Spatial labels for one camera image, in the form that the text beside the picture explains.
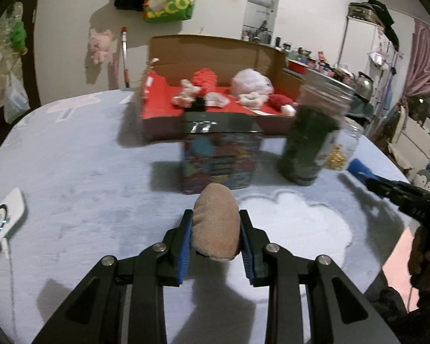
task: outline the pink curtain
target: pink curtain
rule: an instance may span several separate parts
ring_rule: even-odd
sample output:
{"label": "pink curtain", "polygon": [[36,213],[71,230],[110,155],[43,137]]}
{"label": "pink curtain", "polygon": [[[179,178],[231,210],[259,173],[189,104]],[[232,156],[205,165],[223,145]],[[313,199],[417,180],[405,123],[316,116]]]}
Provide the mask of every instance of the pink curtain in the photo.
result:
{"label": "pink curtain", "polygon": [[430,97],[430,27],[415,19],[415,31],[403,96]]}

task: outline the jar lid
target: jar lid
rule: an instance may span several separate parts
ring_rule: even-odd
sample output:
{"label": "jar lid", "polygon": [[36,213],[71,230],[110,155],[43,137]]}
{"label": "jar lid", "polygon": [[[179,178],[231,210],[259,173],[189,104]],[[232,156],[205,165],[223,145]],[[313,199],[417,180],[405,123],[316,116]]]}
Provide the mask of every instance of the jar lid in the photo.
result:
{"label": "jar lid", "polygon": [[307,69],[304,73],[303,80],[316,85],[329,86],[333,89],[337,89],[341,93],[344,93],[344,95],[350,97],[350,99],[352,99],[352,96],[355,93],[355,89],[351,88],[349,85],[311,69]]}
{"label": "jar lid", "polygon": [[344,119],[347,125],[350,126],[350,128],[353,129],[355,132],[363,132],[365,130],[359,123],[354,122],[351,118],[345,116]]}

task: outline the kettle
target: kettle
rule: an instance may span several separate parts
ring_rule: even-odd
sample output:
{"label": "kettle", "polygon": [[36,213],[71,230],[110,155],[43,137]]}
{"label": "kettle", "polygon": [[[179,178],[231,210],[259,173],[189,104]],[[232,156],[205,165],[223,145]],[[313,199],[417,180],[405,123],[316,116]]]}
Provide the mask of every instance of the kettle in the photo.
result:
{"label": "kettle", "polygon": [[355,95],[370,101],[373,95],[373,80],[363,72],[359,72],[359,77],[355,82]]}

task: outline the black handle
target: black handle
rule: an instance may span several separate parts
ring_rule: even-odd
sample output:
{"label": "black handle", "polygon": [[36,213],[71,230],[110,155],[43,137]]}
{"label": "black handle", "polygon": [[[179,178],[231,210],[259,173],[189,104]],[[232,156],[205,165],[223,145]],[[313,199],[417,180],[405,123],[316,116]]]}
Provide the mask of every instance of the black handle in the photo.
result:
{"label": "black handle", "polygon": [[[421,242],[418,250],[425,255],[430,251],[430,230],[426,227],[421,228]],[[420,291],[430,290],[430,261],[424,260],[421,264],[421,272],[414,274],[410,279],[411,286]]]}

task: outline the green bag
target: green bag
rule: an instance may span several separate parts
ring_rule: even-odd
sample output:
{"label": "green bag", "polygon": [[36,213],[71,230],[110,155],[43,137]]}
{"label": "green bag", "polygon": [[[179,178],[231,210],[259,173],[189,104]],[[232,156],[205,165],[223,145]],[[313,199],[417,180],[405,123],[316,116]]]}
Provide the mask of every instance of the green bag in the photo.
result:
{"label": "green bag", "polygon": [[195,0],[147,0],[143,18],[148,23],[166,23],[188,20],[193,16]]}

